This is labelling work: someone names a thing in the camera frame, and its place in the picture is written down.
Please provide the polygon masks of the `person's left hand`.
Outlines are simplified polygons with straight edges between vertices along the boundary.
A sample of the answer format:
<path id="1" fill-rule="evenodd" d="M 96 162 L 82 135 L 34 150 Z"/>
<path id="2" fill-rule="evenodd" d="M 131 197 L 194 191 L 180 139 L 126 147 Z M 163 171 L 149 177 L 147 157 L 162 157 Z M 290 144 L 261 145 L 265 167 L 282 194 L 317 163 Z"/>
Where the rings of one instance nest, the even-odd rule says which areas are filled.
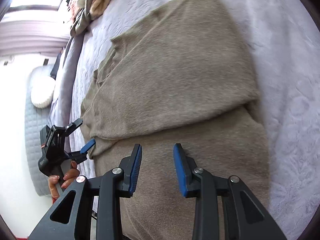
<path id="1" fill-rule="evenodd" d="M 73 181 L 79 176 L 80 171 L 77 169 L 78 165 L 75 161 L 71 161 L 71 168 L 65 173 L 61 185 L 61 189 L 66 189 L 71 185 Z M 59 175 L 51 175 L 48 177 L 48 187 L 51 194 L 51 198 L 53 203 L 59 198 L 59 192 L 56 188 L 56 185 L 59 183 L 60 176 Z"/>

